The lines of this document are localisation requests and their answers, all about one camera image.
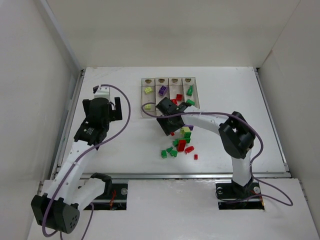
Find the red lego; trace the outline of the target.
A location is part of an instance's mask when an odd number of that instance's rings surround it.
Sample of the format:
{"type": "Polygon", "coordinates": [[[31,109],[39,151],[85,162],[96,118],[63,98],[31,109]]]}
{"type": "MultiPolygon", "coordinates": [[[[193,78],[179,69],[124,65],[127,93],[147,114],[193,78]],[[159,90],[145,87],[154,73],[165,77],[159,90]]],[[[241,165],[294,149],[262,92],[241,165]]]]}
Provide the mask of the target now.
{"type": "Polygon", "coordinates": [[[178,102],[177,102],[176,99],[172,99],[171,101],[172,101],[175,105],[178,105],[178,102]]]}

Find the red square lego brick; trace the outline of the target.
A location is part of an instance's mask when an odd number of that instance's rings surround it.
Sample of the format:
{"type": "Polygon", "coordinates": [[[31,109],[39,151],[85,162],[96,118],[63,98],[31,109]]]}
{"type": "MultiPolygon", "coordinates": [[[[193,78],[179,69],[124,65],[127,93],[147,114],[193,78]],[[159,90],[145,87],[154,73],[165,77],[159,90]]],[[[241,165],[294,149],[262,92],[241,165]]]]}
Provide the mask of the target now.
{"type": "Polygon", "coordinates": [[[177,94],[176,95],[176,100],[177,101],[182,101],[182,99],[183,99],[183,95],[182,94],[177,94]]]}

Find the purple lego brick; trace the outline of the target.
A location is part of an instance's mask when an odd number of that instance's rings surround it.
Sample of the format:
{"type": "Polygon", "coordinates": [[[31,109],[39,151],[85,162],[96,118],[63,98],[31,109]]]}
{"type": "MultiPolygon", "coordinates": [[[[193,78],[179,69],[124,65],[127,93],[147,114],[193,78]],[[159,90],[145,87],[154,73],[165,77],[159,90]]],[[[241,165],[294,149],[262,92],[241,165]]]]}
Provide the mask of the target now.
{"type": "Polygon", "coordinates": [[[168,86],[167,85],[162,85],[160,87],[160,89],[158,90],[158,94],[163,97],[163,96],[166,95],[167,91],[168,91],[168,86]]]}

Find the yellow lego brick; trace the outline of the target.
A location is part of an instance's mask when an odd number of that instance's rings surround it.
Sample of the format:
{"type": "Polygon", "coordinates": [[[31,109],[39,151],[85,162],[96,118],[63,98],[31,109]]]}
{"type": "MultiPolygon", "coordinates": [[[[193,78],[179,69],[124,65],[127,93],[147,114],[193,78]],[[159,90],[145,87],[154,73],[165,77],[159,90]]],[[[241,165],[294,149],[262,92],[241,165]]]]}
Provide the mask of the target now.
{"type": "Polygon", "coordinates": [[[144,91],[144,93],[145,93],[146,95],[149,95],[149,94],[151,94],[154,90],[153,90],[152,87],[148,86],[148,87],[145,87],[143,91],[144,91]]]}
{"type": "Polygon", "coordinates": [[[144,109],[145,111],[150,111],[150,110],[151,110],[151,104],[146,104],[146,105],[143,107],[143,109],[144,109]]]}

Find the green lego stack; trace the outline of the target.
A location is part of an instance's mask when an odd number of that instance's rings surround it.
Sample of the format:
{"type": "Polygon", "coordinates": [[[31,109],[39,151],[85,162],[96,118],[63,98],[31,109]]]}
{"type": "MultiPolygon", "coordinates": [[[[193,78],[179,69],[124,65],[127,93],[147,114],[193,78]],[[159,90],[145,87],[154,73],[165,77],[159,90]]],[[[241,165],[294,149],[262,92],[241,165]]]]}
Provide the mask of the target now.
{"type": "Polygon", "coordinates": [[[190,85],[189,88],[187,89],[186,95],[191,97],[193,95],[193,91],[194,91],[194,88],[192,85],[190,85]]]}

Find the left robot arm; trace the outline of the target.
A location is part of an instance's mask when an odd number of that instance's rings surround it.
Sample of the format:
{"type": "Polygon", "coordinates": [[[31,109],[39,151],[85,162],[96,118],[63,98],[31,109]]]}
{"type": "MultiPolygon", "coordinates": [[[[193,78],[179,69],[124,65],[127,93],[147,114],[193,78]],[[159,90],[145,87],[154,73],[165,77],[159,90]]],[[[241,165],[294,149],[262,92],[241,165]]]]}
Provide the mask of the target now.
{"type": "Polygon", "coordinates": [[[114,102],[97,97],[82,102],[85,119],[77,130],[71,151],[50,187],[35,195],[31,208],[38,225],[70,234],[78,224],[80,213],[96,197],[109,193],[110,176],[94,173],[86,185],[79,187],[79,180],[105,140],[110,122],[122,120],[121,99],[114,102]]]}

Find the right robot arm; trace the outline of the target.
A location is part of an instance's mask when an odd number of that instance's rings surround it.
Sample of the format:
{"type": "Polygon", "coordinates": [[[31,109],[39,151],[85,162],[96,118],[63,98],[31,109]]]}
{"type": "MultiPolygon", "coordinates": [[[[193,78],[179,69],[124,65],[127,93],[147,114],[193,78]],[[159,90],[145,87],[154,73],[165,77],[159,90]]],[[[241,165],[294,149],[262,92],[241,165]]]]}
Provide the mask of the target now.
{"type": "Polygon", "coordinates": [[[186,125],[217,134],[225,152],[231,157],[232,182],[241,187],[252,182],[250,160],[256,135],[239,112],[206,114],[191,103],[176,105],[167,97],[156,108],[161,113],[156,120],[167,136],[186,125]]]}

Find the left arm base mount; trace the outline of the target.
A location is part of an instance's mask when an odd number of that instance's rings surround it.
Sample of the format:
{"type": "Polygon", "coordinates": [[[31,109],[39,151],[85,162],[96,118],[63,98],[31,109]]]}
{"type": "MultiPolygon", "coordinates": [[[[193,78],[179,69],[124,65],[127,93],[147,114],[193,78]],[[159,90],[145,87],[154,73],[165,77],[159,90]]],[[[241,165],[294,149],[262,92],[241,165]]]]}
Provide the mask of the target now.
{"type": "Polygon", "coordinates": [[[111,183],[108,185],[105,182],[100,181],[99,183],[89,183],[88,181],[78,187],[78,190],[84,190],[86,193],[94,193],[94,191],[102,191],[100,195],[97,195],[94,201],[107,201],[113,197],[116,201],[126,200],[128,195],[128,184],[127,183],[111,183]]]}

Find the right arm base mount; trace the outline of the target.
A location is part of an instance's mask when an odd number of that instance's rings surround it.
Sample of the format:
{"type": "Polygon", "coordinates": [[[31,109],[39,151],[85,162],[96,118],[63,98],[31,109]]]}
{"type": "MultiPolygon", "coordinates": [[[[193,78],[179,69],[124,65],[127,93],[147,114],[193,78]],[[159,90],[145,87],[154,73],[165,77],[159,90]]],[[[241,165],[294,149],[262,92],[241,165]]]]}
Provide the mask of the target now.
{"type": "Polygon", "coordinates": [[[257,182],[248,183],[246,186],[240,186],[232,181],[217,182],[215,187],[217,198],[226,201],[242,200],[261,193],[260,185],[257,182]]]}

